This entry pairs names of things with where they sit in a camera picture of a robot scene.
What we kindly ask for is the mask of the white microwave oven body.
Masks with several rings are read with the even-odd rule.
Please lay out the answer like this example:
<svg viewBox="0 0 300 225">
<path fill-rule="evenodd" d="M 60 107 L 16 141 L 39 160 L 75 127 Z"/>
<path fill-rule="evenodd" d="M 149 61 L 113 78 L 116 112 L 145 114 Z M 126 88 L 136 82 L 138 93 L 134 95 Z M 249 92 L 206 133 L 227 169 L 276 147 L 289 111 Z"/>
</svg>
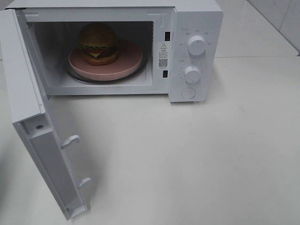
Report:
<svg viewBox="0 0 300 225">
<path fill-rule="evenodd" d="M 213 0 L 15 0 L 6 9 L 22 10 L 43 58 L 40 77 L 47 96 L 167 94 L 170 101 L 203 101 L 223 19 Z M 103 84 L 78 82 L 65 72 L 69 52 L 77 35 L 89 22 L 103 22 L 122 39 L 140 44 L 148 56 L 146 70 L 138 78 Z M 206 50 L 198 56 L 188 52 L 187 40 L 201 34 Z M 168 69 L 157 65 L 157 43 L 169 42 Z M 184 70 L 197 66 L 201 79 L 187 83 Z M 194 88 L 193 99 L 181 92 Z"/>
</svg>

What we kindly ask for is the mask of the round white door button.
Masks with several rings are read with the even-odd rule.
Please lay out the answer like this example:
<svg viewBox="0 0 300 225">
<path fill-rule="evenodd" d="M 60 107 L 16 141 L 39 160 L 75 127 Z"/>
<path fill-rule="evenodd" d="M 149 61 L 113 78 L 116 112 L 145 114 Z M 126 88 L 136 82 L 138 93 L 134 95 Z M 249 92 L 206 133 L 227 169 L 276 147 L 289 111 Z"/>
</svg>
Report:
<svg viewBox="0 0 300 225">
<path fill-rule="evenodd" d="M 181 92 L 181 96 L 185 99 L 193 99 L 195 97 L 196 91 L 194 88 L 185 88 Z"/>
</svg>

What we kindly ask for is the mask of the pink round plate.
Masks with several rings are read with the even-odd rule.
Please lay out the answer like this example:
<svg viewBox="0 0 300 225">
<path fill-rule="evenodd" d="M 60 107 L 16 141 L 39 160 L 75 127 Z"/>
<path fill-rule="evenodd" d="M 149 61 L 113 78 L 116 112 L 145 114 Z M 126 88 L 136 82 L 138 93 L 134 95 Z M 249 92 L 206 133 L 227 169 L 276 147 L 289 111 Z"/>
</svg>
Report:
<svg viewBox="0 0 300 225">
<path fill-rule="evenodd" d="M 110 55 L 95 58 L 83 50 L 75 49 L 68 56 L 71 68 L 81 77 L 94 81 L 114 81 L 134 73 L 142 63 L 141 48 L 130 41 L 121 40 Z"/>
</svg>

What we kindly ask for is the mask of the burger with lettuce and cheese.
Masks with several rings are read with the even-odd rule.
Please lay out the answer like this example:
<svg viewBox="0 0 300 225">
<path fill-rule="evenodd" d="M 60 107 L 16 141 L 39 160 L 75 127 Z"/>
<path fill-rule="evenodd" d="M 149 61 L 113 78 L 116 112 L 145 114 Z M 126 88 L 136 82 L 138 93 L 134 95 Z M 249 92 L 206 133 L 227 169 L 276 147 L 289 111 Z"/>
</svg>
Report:
<svg viewBox="0 0 300 225">
<path fill-rule="evenodd" d="M 113 29 L 101 22 L 84 26 L 79 32 L 78 49 L 90 65 L 103 66 L 115 62 L 120 55 L 118 38 Z"/>
</svg>

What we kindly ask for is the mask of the white microwave door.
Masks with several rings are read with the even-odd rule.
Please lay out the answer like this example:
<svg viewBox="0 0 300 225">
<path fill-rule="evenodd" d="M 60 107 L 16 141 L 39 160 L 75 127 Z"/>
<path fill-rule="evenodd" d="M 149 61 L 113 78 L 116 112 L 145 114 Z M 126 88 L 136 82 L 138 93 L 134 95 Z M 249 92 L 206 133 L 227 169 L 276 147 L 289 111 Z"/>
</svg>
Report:
<svg viewBox="0 0 300 225">
<path fill-rule="evenodd" d="M 43 58 L 22 10 L 0 13 L 0 42 L 12 124 L 66 219 L 87 210 L 67 155 L 77 135 L 62 139 L 43 87 Z"/>
</svg>

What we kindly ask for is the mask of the white warning label sticker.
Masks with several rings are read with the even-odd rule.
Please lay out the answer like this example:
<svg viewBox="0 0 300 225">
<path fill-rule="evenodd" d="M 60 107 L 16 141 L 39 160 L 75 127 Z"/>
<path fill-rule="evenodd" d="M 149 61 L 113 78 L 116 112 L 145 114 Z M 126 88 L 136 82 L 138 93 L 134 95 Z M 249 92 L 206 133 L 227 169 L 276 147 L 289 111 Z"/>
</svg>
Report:
<svg viewBox="0 0 300 225">
<path fill-rule="evenodd" d="M 157 66 L 159 69 L 168 69 L 170 51 L 171 47 L 169 42 L 157 43 Z"/>
</svg>

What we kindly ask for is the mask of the white microwave knob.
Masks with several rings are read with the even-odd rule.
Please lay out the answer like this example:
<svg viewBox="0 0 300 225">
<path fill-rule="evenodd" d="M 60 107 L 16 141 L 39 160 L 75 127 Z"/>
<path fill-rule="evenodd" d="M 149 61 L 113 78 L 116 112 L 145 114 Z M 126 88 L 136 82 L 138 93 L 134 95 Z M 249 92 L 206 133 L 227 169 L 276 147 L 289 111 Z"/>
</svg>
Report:
<svg viewBox="0 0 300 225">
<path fill-rule="evenodd" d="M 187 83 L 196 83 L 201 79 L 201 72 L 197 66 L 189 66 L 184 70 L 184 78 Z"/>
<path fill-rule="evenodd" d="M 206 50 L 207 40 L 201 34 L 195 34 L 187 40 L 188 52 L 193 56 L 201 55 Z"/>
</svg>

